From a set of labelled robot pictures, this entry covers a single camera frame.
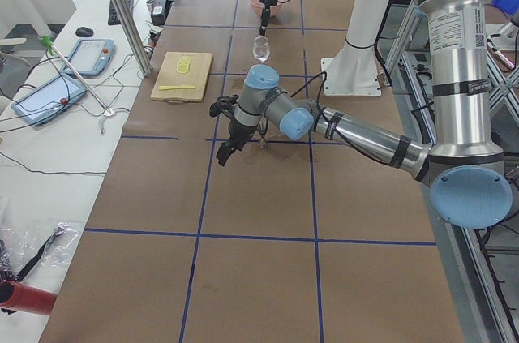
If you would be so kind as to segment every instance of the yellow knife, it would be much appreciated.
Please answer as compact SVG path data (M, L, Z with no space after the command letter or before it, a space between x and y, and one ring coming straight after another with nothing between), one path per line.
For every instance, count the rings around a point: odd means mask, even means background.
M195 85L161 85L159 90L196 89Z

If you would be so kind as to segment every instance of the white table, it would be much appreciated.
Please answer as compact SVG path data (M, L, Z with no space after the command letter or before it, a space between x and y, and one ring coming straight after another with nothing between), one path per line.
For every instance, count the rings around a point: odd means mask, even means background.
M149 12L146 0L135 0L134 20L141 39L149 32ZM109 0L86 0L71 17L54 44L63 54L68 54L77 42L75 30L85 26L94 30L93 38L113 39L116 45L112 62L102 75L88 82L96 85L118 69L131 48L121 25L107 25ZM26 84L42 85L56 75L56 70L48 63L36 68ZM134 58L118 73L117 78L124 84L116 108L130 109L139 90L142 75ZM109 79L95 90L105 103L110 103L121 85ZM31 89L20 89L16 98ZM101 114L102 108L87 94L79 103L94 114ZM16 116L8 107L0 120ZM101 134L101 117L88 114L79 106L74 106L52 122L35 128L27 127L18 131L0 133L3 142L0 152L23 162L31 169L48 172L105 172L108 169L121 130L127 119L127 112L117 112L105 120L105 132ZM0 131L25 123L21 120L0 122ZM72 223L75 228L83 228L92 209L103 176L83 175L43 175L33 174L16 163L0 157L0 204L4 201L3 223L13 228L28 229L38 226L41 238L37 248L49 237L60 222ZM65 278L67 267L37 265L24 280L27 285L58 293ZM17 312L13 315L0 314L2 341L33 343L38 341L47 316Z

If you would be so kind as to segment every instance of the brown table surface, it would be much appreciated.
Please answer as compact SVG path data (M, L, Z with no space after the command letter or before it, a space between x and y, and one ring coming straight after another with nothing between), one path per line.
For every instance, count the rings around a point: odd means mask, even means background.
M271 20L281 86L337 53L353 4L293 0ZM175 0L152 64L212 52L205 100L150 101L144 79L42 342L464 341L408 174L275 130L215 161L228 122L208 107L239 92L258 24L247 0ZM323 102L402 130L389 88Z

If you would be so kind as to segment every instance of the keyboard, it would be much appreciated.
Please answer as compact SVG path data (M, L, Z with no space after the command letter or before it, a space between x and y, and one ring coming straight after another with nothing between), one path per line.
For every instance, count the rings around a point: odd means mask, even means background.
M133 0L124 0L130 10L130 13L133 13ZM116 25L120 24L121 20L117 16L117 11L115 10L114 4L110 1L110 8L108 13L108 25Z

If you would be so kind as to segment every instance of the pink bowl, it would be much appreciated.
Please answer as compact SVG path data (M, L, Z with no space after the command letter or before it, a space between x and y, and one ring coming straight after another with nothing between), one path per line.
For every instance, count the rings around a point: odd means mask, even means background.
M264 4L262 2L260 2L260 0L250 0L250 1L251 1L252 10L258 16L261 16L261 11L263 10ZM282 7L283 7L283 4L280 4L279 2L276 5L271 6L270 7L270 17L274 17L275 15L277 15Z

